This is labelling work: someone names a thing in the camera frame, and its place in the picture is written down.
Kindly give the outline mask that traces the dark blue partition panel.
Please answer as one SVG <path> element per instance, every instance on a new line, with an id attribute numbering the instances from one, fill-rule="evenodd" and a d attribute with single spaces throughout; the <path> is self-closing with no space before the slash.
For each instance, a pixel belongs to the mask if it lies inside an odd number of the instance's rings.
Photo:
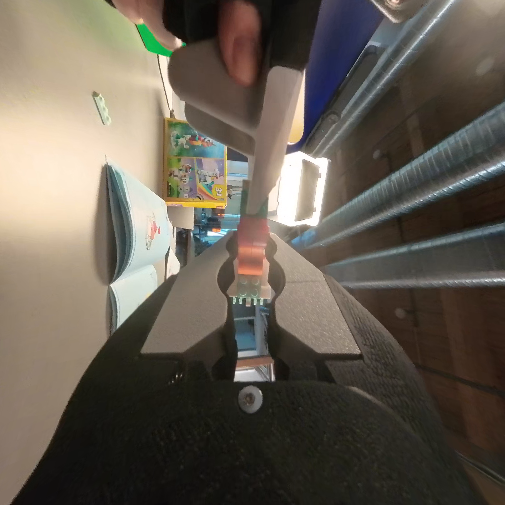
<path id="1" fill-rule="evenodd" d="M 305 142 L 383 15 L 370 1 L 322 1 L 305 75 Z"/>

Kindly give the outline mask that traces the silver ceiling duct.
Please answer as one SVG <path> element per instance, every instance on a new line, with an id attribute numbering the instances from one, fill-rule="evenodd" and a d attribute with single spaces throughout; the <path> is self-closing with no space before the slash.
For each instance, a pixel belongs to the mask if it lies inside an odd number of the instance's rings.
<path id="1" fill-rule="evenodd" d="M 391 173 L 293 245 L 329 245 L 504 174 L 504 102 Z"/>
<path id="2" fill-rule="evenodd" d="M 321 268 L 350 289 L 504 287 L 504 221 Z"/>
<path id="3" fill-rule="evenodd" d="M 323 133 L 321 139 L 312 136 L 306 150 L 322 156 L 338 145 L 358 126 L 380 98 L 395 83 L 400 74 L 418 57 L 435 36 L 443 22 L 460 1 L 430 1 L 411 20 L 379 58 L 369 76 L 351 97 L 340 118 Z"/>

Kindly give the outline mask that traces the pale green lego plate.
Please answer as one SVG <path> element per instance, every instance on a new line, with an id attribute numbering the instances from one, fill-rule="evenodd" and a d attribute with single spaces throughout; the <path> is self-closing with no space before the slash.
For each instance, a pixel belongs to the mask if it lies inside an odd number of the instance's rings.
<path id="1" fill-rule="evenodd" d="M 100 120 L 104 126 L 110 126 L 112 119 L 110 117 L 109 109 L 106 106 L 103 95 L 99 92 L 93 91 L 92 98 L 97 108 Z"/>

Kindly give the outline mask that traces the green plastic bin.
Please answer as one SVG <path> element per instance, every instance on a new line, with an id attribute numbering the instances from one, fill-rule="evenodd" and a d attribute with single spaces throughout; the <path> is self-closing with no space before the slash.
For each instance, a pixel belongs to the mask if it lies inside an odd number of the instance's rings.
<path id="1" fill-rule="evenodd" d="M 168 58 L 173 54 L 173 50 L 163 46 L 145 24 L 136 24 L 136 28 L 147 51 Z"/>

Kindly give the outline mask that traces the pale blue instruction booklet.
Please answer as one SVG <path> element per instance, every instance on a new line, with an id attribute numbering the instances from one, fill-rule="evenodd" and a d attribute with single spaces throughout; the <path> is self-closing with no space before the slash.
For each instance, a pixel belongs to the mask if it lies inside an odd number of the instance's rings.
<path id="1" fill-rule="evenodd" d="M 110 161 L 105 164 L 116 266 L 108 287 L 113 334 L 159 287 L 155 265 L 171 250 L 166 203 Z"/>

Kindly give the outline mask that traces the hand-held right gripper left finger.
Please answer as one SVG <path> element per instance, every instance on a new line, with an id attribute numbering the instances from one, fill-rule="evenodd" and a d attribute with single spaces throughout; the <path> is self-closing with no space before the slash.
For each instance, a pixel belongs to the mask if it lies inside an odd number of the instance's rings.
<path id="1" fill-rule="evenodd" d="M 229 265 L 229 243 L 224 237 L 183 267 L 164 301 L 142 348 L 147 357 L 167 356 L 187 362 L 237 361 L 237 344 L 226 290 L 233 275 L 219 272 Z"/>

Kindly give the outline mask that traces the person's left hand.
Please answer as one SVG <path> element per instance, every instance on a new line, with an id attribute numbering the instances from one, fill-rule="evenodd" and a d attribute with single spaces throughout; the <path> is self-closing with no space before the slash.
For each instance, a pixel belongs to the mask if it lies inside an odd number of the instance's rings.
<path id="1" fill-rule="evenodd" d="M 262 10 L 256 1 L 106 1 L 173 52 L 182 43 L 217 36 L 229 76 L 255 83 L 262 60 Z"/>

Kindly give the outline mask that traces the teal and white lego brick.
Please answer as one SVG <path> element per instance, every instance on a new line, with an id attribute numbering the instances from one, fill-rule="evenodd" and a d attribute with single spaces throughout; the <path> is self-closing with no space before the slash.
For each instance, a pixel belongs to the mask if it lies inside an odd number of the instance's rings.
<path id="1" fill-rule="evenodd" d="M 241 192 L 241 201 L 240 201 L 240 219 L 246 217 L 257 219 L 268 219 L 268 203 L 269 203 L 268 197 L 266 197 L 265 201 L 263 202 L 263 204 L 256 213 L 253 214 L 247 212 L 247 205 L 249 201 L 249 186 L 250 181 L 247 179 L 243 180 L 243 188 Z"/>

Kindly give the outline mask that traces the yellow lego set box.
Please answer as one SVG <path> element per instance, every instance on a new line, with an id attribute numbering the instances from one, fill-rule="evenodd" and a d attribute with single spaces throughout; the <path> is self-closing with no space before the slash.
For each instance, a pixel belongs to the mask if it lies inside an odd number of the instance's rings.
<path id="1" fill-rule="evenodd" d="M 227 147 L 188 122 L 164 119 L 162 195 L 167 206 L 224 209 Z"/>

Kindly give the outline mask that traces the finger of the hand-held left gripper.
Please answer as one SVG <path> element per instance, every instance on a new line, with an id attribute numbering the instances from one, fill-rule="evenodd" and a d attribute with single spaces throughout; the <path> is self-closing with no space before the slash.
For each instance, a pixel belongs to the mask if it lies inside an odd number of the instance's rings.
<path id="1" fill-rule="evenodd" d="M 305 71 L 275 66 L 269 70 L 248 165 L 246 214 L 256 215 L 280 177 L 286 149 L 304 132 Z"/>

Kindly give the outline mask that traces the bright studio light panel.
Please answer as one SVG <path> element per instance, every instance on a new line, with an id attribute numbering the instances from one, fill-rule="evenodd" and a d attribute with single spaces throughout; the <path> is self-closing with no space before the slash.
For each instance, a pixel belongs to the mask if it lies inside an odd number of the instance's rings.
<path id="1" fill-rule="evenodd" d="M 320 222 L 330 161 L 302 152 L 285 157 L 277 195 L 276 219 L 286 226 L 317 226 Z"/>

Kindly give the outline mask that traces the red and white lego build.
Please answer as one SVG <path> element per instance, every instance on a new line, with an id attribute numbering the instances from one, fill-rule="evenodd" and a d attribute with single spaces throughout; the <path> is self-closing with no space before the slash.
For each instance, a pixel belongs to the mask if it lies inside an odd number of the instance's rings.
<path id="1" fill-rule="evenodd" d="M 267 218 L 243 216 L 236 231 L 234 280 L 227 295 L 234 304 L 263 306 L 272 298 L 266 249 L 270 239 Z"/>

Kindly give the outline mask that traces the dark grey box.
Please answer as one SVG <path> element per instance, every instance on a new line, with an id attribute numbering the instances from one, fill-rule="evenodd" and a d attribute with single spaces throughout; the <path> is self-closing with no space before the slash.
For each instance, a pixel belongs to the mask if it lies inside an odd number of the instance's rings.
<path id="1" fill-rule="evenodd" d="M 180 205 L 168 205 L 167 214 L 173 228 L 193 230 L 194 208 Z"/>

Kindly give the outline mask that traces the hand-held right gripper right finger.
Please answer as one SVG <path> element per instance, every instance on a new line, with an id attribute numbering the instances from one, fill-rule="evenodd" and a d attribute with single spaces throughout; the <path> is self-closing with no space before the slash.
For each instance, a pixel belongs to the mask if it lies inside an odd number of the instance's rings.
<path id="1" fill-rule="evenodd" d="M 362 353 L 324 274 L 277 235 L 270 237 L 272 357 L 283 362 L 360 359 Z"/>

